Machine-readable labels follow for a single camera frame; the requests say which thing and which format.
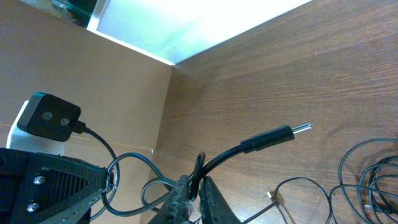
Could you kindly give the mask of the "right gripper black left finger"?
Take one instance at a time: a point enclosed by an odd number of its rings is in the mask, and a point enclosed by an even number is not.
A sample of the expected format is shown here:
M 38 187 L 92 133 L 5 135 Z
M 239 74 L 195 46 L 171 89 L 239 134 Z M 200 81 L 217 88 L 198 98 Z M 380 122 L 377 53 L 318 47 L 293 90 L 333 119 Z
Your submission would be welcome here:
M 192 206 L 188 201 L 188 176 L 182 175 L 167 196 L 160 211 L 148 224 L 189 224 Z

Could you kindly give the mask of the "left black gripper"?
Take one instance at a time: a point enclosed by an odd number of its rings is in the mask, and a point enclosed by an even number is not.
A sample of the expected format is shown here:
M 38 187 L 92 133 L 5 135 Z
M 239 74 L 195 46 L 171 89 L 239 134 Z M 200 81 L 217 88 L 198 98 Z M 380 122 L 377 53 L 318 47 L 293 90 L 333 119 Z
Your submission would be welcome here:
M 1 223 L 89 223 L 110 179 L 78 159 L 1 148 Z

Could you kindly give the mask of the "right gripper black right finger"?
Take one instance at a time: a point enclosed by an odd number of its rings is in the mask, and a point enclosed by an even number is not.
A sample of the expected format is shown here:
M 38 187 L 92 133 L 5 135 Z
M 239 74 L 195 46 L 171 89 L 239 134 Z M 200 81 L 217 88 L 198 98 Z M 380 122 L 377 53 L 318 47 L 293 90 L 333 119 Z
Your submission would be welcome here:
M 204 177 L 199 196 L 203 224 L 241 224 L 211 177 Z

